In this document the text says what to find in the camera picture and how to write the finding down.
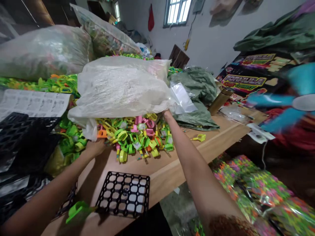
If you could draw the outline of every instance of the green tarp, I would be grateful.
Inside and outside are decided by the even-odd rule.
[[[315,47],[315,12],[299,16],[295,20],[294,10],[279,18],[275,23],[252,31],[234,46],[235,51],[255,51],[265,47],[295,52]]]
[[[172,74],[168,79],[175,84],[182,83],[188,93],[194,94],[191,100],[198,108],[195,112],[174,115],[180,126],[205,131],[219,128],[204,106],[212,103],[216,97],[216,84],[212,74],[201,67],[192,67],[182,73]]]

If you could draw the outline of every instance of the toy box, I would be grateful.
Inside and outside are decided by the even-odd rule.
[[[287,89],[286,72],[295,60],[281,52],[241,53],[217,77],[225,87],[232,87],[232,100],[245,101],[253,92],[281,93]]]

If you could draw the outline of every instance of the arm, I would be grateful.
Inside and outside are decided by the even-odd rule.
[[[87,164],[105,149],[104,140],[88,142],[70,166],[11,216],[0,229],[4,236],[41,235],[67,198]]]
[[[169,110],[164,112],[179,161],[191,191],[198,215],[204,226],[208,226],[213,217],[226,214],[244,219],[238,206],[214,177],[210,167],[178,126]]]

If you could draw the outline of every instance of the fan blade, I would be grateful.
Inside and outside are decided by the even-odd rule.
[[[308,63],[289,70],[288,79],[299,95],[315,93],[315,63]]]
[[[257,107],[280,107],[290,106],[295,97],[293,96],[282,96],[276,94],[251,94],[248,96],[247,102],[256,104]]]
[[[276,133],[280,130],[289,128],[298,122],[307,112],[288,108],[281,115],[270,121],[268,124],[262,125],[262,129],[270,133]]]

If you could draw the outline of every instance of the electric fan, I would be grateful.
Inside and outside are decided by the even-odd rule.
[[[305,114],[315,115],[315,63],[297,66],[288,72],[288,80],[298,97],[262,94],[249,95],[247,102],[256,107],[292,106],[269,123],[262,125],[267,132],[278,132],[294,125]]]

